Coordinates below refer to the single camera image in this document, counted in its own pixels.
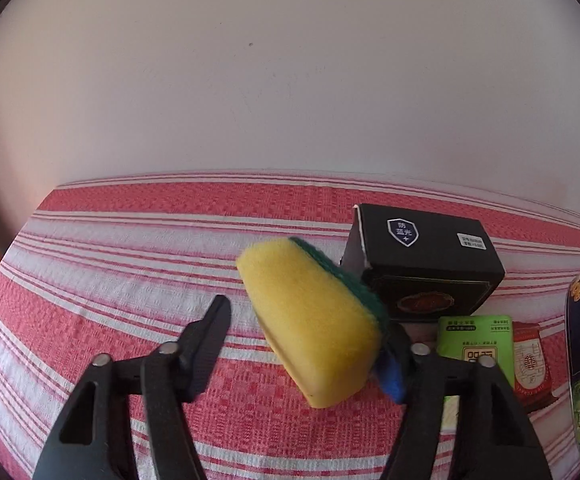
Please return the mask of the red tissue packet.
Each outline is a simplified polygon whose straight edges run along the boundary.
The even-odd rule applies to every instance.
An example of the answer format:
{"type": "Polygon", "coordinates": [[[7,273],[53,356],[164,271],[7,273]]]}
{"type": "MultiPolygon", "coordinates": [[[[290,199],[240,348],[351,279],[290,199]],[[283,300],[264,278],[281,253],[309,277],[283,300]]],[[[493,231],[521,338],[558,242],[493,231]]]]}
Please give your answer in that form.
{"type": "Polygon", "coordinates": [[[513,322],[514,392],[527,413],[546,408],[556,400],[552,394],[552,374],[546,360],[540,326],[513,322]]]}

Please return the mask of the green tissue packet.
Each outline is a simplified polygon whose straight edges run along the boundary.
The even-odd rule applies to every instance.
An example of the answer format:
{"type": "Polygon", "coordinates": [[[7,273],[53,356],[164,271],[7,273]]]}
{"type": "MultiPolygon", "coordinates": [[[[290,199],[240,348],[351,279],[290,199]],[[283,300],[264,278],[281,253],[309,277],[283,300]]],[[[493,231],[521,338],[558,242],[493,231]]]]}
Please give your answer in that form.
{"type": "Polygon", "coordinates": [[[508,315],[444,316],[439,319],[436,353],[476,362],[489,356],[514,386],[514,337],[508,315]]]}

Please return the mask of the black glasses box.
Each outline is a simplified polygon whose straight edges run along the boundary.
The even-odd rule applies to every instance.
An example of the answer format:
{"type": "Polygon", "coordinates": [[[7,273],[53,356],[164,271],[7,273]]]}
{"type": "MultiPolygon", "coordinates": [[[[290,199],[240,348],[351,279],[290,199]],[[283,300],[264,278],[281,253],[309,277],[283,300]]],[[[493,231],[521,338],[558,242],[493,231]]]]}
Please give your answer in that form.
{"type": "Polygon", "coordinates": [[[480,221],[373,204],[354,207],[340,267],[402,323],[473,314],[505,277],[480,221]]]}

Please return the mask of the yellow green sponge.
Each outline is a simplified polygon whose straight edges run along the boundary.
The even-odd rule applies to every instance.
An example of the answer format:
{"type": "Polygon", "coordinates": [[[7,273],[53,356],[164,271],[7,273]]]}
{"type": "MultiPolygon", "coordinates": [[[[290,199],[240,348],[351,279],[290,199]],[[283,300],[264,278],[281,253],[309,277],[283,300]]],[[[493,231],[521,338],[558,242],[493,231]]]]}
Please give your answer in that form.
{"type": "Polygon", "coordinates": [[[269,347],[312,408],[365,387],[388,315],[358,278],[295,236],[249,246],[236,268],[269,347]]]}

